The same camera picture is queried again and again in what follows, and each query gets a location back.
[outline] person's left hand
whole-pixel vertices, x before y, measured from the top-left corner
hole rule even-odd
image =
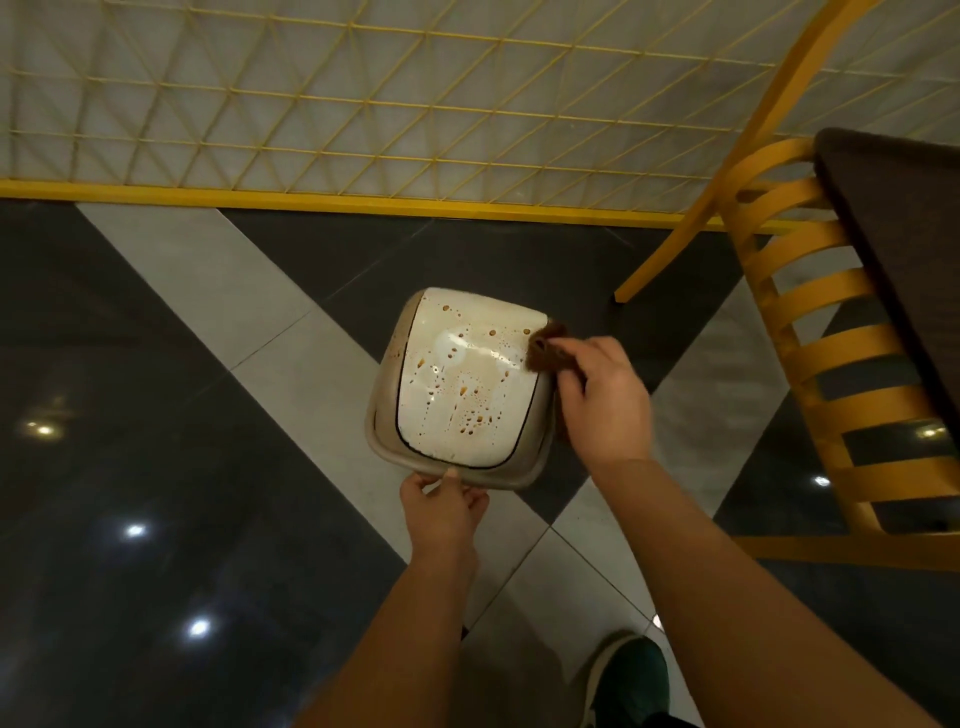
[[[413,544],[411,563],[450,566],[468,583],[476,574],[478,559],[473,533],[487,512],[490,496],[483,488],[463,485],[455,468],[430,494],[423,489],[437,478],[410,473],[400,485],[400,501]]]

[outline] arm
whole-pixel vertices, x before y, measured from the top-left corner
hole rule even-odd
[[[614,339],[556,339],[570,440],[627,537],[707,725],[933,726],[650,459],[650,397]]]
[[[490,504],[452,468],[433,480],[411,474],[400,499],[413,543],[410,566],[350,659],[297,719],[296,728],[441,728],[460,652],[467,593],[477,570],[473,532]]]

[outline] yellow chair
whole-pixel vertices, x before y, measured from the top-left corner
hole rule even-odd
[[[842,271],[780,294],[772,276],[784,266],[828,248],[848,245],[837,222],[806,222],[762,250],[756,232],[771,218],[800,206],[827,206],[816,179],[763,182],[775,167],[813,158],[811,139],[773,144],[774,129],[796,104],[838,38],[876,0],[834,0],[806,28],[787,55],[753,118],[717,175],[681,224],[616,291],[628,301],[719,212],[733,240],[790,389],[833,486],[847,536],[737,537],[755,558],[960,571],[960,533],[890,535],[871,503],[960,495],[960,462],[928,457],[856,467],[843,435],[853,430],[936,417],[922,387],[901,386],[825,400],[816,376],[881,356],[902,354],[890,325],[854,328],[802,346],[793,323],[824,306],[875,293],[863,269]]]

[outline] person's right arm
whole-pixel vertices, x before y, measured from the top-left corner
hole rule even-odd
[[[936,723],[651,459],[650,397],[611,338],[552,340],[570,441],[627,537],[707,726]]]

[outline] forearm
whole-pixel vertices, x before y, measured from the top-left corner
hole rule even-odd
[[[443,726],[460,650],[467,575],[460,564],[415,558],[297,727]]]
[[[934,725],[656,463],[594,474],[707,725]]]

